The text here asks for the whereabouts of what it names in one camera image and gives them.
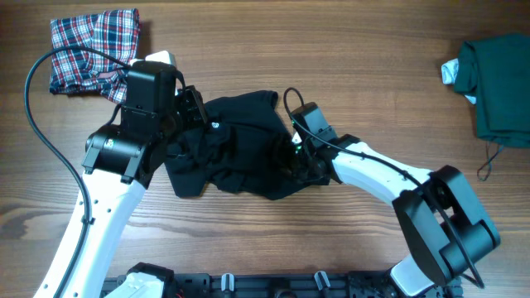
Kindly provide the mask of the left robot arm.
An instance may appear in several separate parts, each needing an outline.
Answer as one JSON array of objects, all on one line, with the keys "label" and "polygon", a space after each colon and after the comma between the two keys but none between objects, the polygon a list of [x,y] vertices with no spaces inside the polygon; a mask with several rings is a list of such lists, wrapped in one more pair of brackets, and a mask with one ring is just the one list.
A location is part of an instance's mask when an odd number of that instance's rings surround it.
[{"label": "left robot arm", "polygon": [[200,93],[170,61],[137,60],[127,76],[119,124],[104,124],[85,143],[77,205],[38,297],[97,297],[123,230],[167,149],[204,126]]}]

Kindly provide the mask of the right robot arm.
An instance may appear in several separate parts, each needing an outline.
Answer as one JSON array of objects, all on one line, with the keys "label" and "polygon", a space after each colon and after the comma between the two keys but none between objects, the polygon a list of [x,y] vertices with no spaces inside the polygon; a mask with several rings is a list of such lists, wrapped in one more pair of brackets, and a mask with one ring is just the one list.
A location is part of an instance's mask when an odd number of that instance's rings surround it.
[{"label": "right robot arm", "polygon": [[500,244],[500,235],[469,181],[453,166],[437,171],[407,166],[372,150],[357,137],[337,136],[315,103],[290,112],[302,183],[334,180],[389,205],[409,253],[381,282],[386,297],[449,292],[465,271]]}]

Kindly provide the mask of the black garment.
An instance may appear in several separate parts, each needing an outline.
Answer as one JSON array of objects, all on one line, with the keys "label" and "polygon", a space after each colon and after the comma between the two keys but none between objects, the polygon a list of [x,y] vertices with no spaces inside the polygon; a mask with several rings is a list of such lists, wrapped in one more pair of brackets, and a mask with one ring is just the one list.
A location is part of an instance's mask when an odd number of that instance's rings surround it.
[{"label": "black garment", "polygon": [[206,125],[183,132],[167,148],[165,167],[175,195],[199,197],[213,184],[224,192],[277,200],[328,185],[329,178],[299,168],[277,102],[277,92],[269,90],[207,102]]}]

